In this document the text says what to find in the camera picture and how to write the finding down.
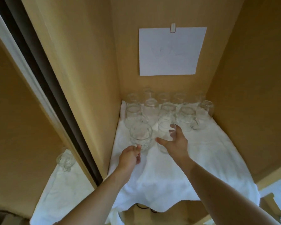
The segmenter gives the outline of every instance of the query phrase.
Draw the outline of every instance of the hand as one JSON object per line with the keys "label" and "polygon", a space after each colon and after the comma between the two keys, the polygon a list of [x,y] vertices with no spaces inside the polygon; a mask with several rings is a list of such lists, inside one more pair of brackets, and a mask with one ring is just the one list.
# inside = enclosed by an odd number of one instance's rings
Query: hand
{"label": "hand", "polygon": [[126,184],[131,176],[131,173],[136,164],[141,162],[141,145],[129,146],[122,151],[120,155],[119,165],[116,168],[117,171],[121,173],[124,178],[124,183]]}
{"label": "hand", "polygon": [[161,144],[167,149],[169,155],[173,158],[177,165],[180,166],[182,160],[189,158],[187,152],[187,139],[185,138],[180,126],[175,124],[171,124],[170,126],[176,129],[176,131],[169,130],[171,137],[173,138],[172,141],[168,141],[159,137],[157,137],[155,140],[157,143]]}

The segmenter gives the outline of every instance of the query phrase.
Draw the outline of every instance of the white clip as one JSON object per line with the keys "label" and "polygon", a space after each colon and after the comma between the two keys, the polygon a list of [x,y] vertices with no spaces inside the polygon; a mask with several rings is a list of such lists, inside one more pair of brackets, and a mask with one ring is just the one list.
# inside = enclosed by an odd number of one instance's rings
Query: white clip
{"label": "white clip", "polygon": [[175,32],[176,32],[176,24],[172,23],[170,33],[175,33]]}

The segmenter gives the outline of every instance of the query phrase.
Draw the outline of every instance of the person's left arm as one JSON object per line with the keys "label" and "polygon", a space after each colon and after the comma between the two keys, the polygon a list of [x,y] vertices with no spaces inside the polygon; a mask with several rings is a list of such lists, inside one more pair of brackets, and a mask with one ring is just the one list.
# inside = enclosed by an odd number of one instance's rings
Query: person's left arm
{"label": "person's left arm", "polygon": [[129,181],[135,165],[141,161],[140,151],[141,146],[124,149],[115,171],[57,224],[104,224],[120,189]]}

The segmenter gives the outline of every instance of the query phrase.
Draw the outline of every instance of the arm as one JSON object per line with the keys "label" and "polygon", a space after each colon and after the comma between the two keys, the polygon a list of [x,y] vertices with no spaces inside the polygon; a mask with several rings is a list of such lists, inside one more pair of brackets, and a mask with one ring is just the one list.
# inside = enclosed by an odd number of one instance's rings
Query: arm
{"label": "arm", "polygon": [[206,210],[218,225],[277,225],[269,214],[242,196],[234,188],[213,176],[187,152],[187,139],[179,126],[171,134],[173,141],[156,138],[187,176]]}
{"label": "arm", "polygon": [[141,162],[141,147],[129,146],[120,155],[115,171],[68,213],[58,225],[102,225],[120,189],[129,181],[136,164]]}

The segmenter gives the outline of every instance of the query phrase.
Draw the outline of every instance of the cardboard wall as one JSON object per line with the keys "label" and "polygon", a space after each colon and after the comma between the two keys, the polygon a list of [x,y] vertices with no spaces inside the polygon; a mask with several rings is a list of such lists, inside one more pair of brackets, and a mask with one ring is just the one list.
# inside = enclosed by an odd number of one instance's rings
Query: cardboard wall
{"label": "cardboard wall", "polygon": [[22,0],[106,177],[120,113],[110,0]]}
{"label": "cardboard wall", "polygon": [[[206,92],[244,0],[111,0],[121,96],[155,91]],[[139,28],[207,27],[195,75],[139,76]]]}
{"label": "cardboard wall", "polygon": [[245,0],[207,99],[255,181],[281,166],[281,0]]}
{"label": "cardboard wall", "polygon": [[0,208],[31,217],[63,144],[0,41]]}

